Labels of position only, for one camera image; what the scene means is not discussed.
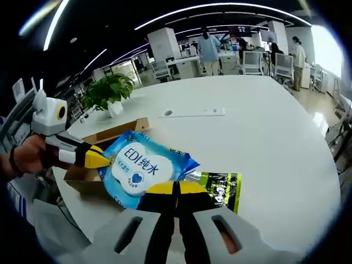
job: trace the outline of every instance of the power outlet strip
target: power outlet strip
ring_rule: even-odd
[[[225,108],[209,108],[203,110],[192,110],[190,112],[182,112],[182,110],[167,110],[159,115],[159,118],[167,117],[211,117],[211,116],[224,116]]]

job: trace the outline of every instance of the woman in blue shirt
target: woman in blue shirt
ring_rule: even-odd
[[[201,54],[207,75],[218,75],[219,72],[219,54],[220,41],[208,34],[206,27],[202,28],[202,35],[198,40],[198,49]]]

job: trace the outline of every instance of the white pot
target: white pot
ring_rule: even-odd
[[[105,113],[108,117],[116,117],[122,110],[121,102],[115,101],[115,103],[111,103],[108,101],[108,110],[105,110]]]

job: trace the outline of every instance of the green plant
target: green plant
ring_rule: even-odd
[[[127,99],[131,96],[133,83],[123,74],[106,76],[89,85],[82,102],[88,108],[95,106],[95,110],[107,110],[108,101],[115,103],[121,101],[121,98]]]

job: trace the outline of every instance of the white table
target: white table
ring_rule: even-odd
[[[228,75],[172,81],[136,90],[116,119],[91,114],[70,128],[84,137],[148,117],[151,139],[188,151],[204,172],[242,173],[238,214],[278,249],[305,251],[340,204],[329,148],[303,109],[267,76]],[[222,117],[158,118],[167,110],[225,107]],[[70,213],[90,241],[119,212],[116,204],[82,198],[54,175]]]
[[[166,65],[171,66],[171,65],[175,65],[176,63],[191,62],[191,61],[199,61],[199,56],[175,59],[175,60],[172,60],[170,62],[167,62]]]

